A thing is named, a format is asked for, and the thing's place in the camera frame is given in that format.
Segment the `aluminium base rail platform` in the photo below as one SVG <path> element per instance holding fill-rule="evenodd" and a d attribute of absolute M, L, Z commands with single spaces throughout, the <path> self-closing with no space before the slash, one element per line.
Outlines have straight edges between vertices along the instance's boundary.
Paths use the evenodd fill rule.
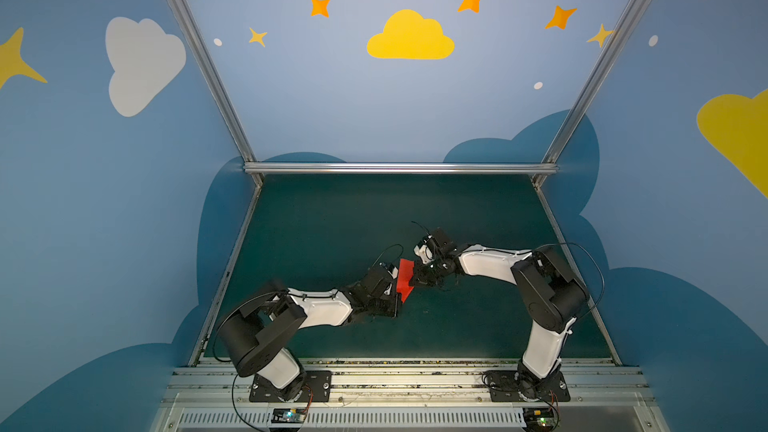
<path fill-rule="evenodd" d="M 310 359 L 330 370 L 329 401 L 252 403 L 253 380 L 213 360 L 179 368 L 151 425 L 154 431 L 523 431 L 525 408 L 551 409 L 557 431 L 667 431 L 638 367 L 609 359 L 567 359 L 569 402 L 493 402 L 489 370 L 504 359 Z M 304 409 L 303 425 L 272 425 L 276 408 Z"/>

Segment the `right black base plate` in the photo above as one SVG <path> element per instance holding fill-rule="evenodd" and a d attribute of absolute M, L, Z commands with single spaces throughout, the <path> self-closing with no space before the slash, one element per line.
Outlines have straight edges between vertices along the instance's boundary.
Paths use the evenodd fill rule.
<path fill-rule="evenodd" d="M 560 369 L 540 379 L 517 370 L 489 370 L 482 382 L 493 402 L 569 402 L 571 395 Z"/>

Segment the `right aluminium frame post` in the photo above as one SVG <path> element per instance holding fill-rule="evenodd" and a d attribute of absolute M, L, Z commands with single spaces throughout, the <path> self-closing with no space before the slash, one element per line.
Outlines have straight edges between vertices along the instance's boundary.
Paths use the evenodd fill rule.
<path fill-rule="evenodd" d="M 532 179 L 535 189 L 540 190 L 546 181 L 546 178 L 557 172 L 557 162 L 560 156 L 564 152 L 580 122 L 586 116 L 590 105 L 596 98 L 601 86 L 605 82 L 631 37 L 631 34 L 641 21 L 645 11 L 652 1 L 653 0 L 628 1 L 615 24 L 614 33 L 609 37 L 608 44 L 604 46 L 600 52 L 587 81 L 542 159 L 541 166 L 546 168 L 547 172 L 538 173 Z"/>

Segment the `red square paper sheet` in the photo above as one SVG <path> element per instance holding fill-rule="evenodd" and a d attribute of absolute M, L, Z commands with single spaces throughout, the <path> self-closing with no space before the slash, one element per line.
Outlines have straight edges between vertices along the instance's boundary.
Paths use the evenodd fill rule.
<path fill-rule="evenodd" d="M 414 289 L 411 280 L 414 276 L 415 263 L 411 260 L 401 259 L 398 265 L 396 292 L 402 303 L 405 303 Z"/>

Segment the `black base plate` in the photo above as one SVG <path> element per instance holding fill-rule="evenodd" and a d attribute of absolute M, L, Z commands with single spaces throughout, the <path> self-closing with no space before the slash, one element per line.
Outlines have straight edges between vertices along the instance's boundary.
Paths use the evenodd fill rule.
<path fill-rule="evenodd" d="M 560 369 L 540 379 L 517 370 L 489 370 L 482 382 L 493 402 L 569 402 L 571 395 Z"/>
<path fill-rule="evenodd" d="M 329 401 L 333 374 L 330 370 L 304 371 L 283 388 L 255 375 L 249 401 L 252 403 L 294 403 Z"/>

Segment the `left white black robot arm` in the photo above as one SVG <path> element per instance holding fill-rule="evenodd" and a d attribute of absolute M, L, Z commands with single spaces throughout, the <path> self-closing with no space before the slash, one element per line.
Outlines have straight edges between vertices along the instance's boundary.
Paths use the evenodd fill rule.
<path fill-rule="evenodd" d="M 342 327 L 371 317 L 394 318 L 402 305 L 397 281 L 373 275 L 328 291 L 301 291 L 271 280 L 236 306 L 217 325 L 222 345 L 240 377 L 278 401 L 293 402 L 307 386 L 307 374 L 288 344 L 302 329 Z"/>

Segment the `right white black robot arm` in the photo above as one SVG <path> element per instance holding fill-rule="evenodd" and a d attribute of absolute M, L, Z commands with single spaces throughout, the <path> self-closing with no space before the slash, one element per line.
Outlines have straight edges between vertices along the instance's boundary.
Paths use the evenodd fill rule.
<path fill-rule="evenodd" d="M 532 319 L 527 348 L 511 381 L 492 390 L 515 391 L 523 401 L 553 397 L 565 401 L 561 352 L 578 314 L 588 304 L 584 282 L 562 261 L 553 247 L 533 250 L 493 249 L 427 237 L 414 247 L 419 262 L 411 286 L 434 287 L 450 274 L 486 277 L 516 286 Z"/>

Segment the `green circuit board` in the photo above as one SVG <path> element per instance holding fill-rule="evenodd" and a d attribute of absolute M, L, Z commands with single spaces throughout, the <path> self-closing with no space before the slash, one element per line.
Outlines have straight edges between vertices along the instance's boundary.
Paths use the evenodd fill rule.
<path fill-rule="evenodd" d="M 272 425 L 303 425 L 307 419 L 304 409 L 276 408 L 272 411 Z"/>
<path fill-rule="evenodd" d="M 555 412 L 551 409 L 525 408 L 523 420 L 523 430 L 526 432 L 551 432 L 558 425 Z"/>

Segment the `left green circuit board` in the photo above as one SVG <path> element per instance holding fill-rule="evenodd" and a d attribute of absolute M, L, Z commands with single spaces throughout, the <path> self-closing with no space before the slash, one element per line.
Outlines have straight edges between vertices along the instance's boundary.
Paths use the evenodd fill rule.
<path fill-rule="evenodd" d="M 307 419 L 304 409 L 276 408 L 272 411 L 272 425 L 303 425 Z"/>

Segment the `aluminium frame horizontal bar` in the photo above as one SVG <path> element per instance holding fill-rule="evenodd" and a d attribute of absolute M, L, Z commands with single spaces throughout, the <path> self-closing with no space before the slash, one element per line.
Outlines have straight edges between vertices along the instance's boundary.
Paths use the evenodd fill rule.
<path fill-rule="evenodd" d="M 250 174 L 456 174 L 456 175 L 553 175 L 556 164 L 506 163 L 310 163 L 246 162 Z"/>

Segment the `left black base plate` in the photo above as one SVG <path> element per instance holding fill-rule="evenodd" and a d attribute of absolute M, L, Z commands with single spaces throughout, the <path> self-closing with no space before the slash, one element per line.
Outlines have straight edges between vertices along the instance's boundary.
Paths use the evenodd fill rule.
<path fill-rule="evenodd" d="M 329 401 L 333 374 L 330 370 L 304 371 L 283 388 L 255 375 L 249 401 L 252 403 L 294 403 Z"/>

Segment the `left aluminium frame post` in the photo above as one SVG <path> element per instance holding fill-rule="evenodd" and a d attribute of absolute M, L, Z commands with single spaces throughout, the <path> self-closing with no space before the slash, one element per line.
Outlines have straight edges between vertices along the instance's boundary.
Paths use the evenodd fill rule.
<path fill-rule="evenodd" d="M 212 56 L 203 40 L 200 29 L 186 0 L 166 0 L 184 35 L 186 43 L 205 79 L 214 102 L 243 159 L 244 165 L 256 162 L 253 149 L 247 139 L 241 120 L 214 65 Z"/>

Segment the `aluminium frame post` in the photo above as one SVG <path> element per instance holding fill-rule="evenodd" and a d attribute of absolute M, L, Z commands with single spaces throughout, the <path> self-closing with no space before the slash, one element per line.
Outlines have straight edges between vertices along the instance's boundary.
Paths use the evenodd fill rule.
<path fill-rule="evenodd" d="M 605 82 L 631 37 L 631 34 L 641 21 L 645 11 L 652 1 L 653 0 L 628 1 L 615 24 L 614 33 L 609 37 L 608 44 L 604 46 L 600 52 L 587 81 L 542 159 L 541 166 L 546 168 L 547 172 L 538 173 L 532 179 L 535 189 L 540 190 L 546 181 L 546 178 L 557 172 L 557 162 L 560 156 L 564 152 L 580 122 L 586 116 L 590 105 L 596 98 L 601 86 Z"/>
<path fill-rule="evenodd" d="M 205 79 L 214 102 L 243 159 L 244 165 L 256 162 L 253 149 L 247 139 L 241 120 L 214 65 L 212 56 L 203 40 L 200 29 L 186 0 L 166 0 L 184 35 L 186 43 Z"/>

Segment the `right green circuit board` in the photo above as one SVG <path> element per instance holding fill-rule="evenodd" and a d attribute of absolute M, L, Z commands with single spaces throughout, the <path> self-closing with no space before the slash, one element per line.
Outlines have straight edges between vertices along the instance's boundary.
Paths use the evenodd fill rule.
<path fill-rule="evenodd" d="M 523 420 L 523 430 L 526 432 L 551 432 L 558 425 L 555 412 L 551 409 L 525 408 Z"/>

